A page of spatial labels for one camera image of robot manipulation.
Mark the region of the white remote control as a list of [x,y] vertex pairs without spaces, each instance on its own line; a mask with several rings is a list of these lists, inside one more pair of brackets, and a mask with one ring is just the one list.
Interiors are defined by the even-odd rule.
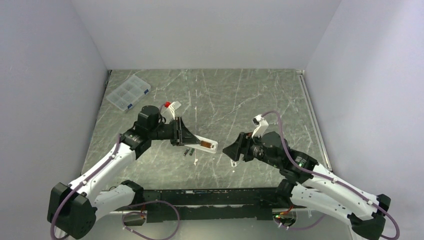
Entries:
[[215,154],[218,150],[219,143],[215,140],[211,140],[209,138],[205,138],[199,135],[195,135],[195,137],[199,140],[199,143],[196,144],[186,144],[188,148],[193,148],[195,150]]

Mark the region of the white battery cover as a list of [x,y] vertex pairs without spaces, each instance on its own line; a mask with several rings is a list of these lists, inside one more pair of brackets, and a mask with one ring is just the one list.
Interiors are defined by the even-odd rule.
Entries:
[[230,165],[231,165],[231,167],[236,167],[237,166],[237,162],[236,161],[234,161],[234,160],[231,160],[230,161]]

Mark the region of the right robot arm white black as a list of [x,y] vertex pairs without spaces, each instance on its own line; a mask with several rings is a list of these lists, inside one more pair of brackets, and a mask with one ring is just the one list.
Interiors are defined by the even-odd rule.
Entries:
[[391,199],[366,193],[338,178],[313,157],[290,149],[277,132],[262,137],[241,132],[222,152],[235,162],[258,160],[278,169],[283,176],[275,191],[280,207],[311,208],[340,220],[367,240],[382,238]]

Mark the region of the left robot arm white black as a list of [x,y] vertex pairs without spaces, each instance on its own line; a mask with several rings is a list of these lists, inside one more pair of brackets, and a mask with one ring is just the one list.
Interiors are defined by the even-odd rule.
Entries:
[[109,191],[104,187],[146,152],[153,141],[169,141],[172,146],[201,143],[170,107],[161,112],[157,106],[143,106],[133,126],[118,135],[101,160],[70,183],[59,182],[51,189],[47,212],[51,239],[81,239],[110,212],[124,206],[139,209],[144,203],[144,189],[137,183],[126,180]]

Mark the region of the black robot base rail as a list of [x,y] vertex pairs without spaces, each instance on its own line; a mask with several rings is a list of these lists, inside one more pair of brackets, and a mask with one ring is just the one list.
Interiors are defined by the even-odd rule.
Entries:
[[119,210],[143,211],[148,223],[180,220],[255,219],[271,221],[289,204],[276,187],[224,189],[151,189]]

